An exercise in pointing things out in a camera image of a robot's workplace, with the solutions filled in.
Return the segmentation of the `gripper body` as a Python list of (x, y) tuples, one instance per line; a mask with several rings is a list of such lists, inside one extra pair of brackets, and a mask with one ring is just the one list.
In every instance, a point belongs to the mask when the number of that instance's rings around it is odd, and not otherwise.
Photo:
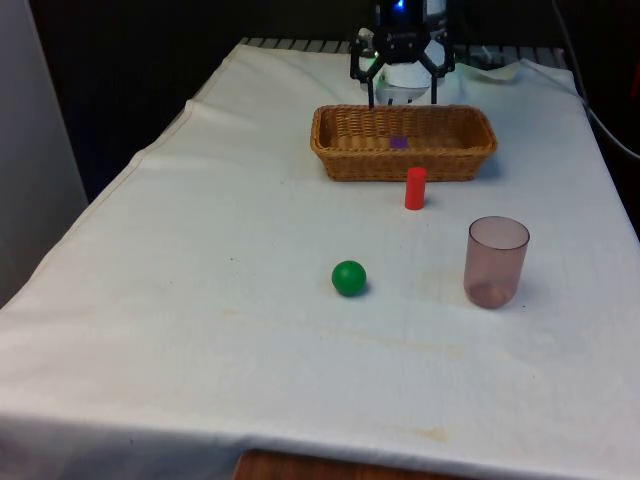
[(414, 63), (428, 45), (424, 2), (385, 0), (375, 3), (374, 49), (383, 63)]

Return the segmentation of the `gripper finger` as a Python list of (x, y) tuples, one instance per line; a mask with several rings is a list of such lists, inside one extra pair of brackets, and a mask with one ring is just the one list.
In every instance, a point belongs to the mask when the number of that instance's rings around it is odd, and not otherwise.
[(455, 54), (451, 37), (446, 30), (437, 34), (431, 43), (437, 43), (443, 47), (444, 59), (439, 65), (435, 64), (426, 51), (423, 51), (419, 57), (419, 64), (431, 75), (430, 99), (432, 104), (437, 103), (438, 80), (444, 78), (447, 73), (455, 70)]
[[(373, 51), (373, 63), (363, 70), (360, 58), (365, 49)], [(350, 42), (350, 76), (365, 84), (368, 93), (368, 106), (375, 106), (374, 79), (391, 60), (393, 49), (392, 31), (390, 29), (360, 29)]]

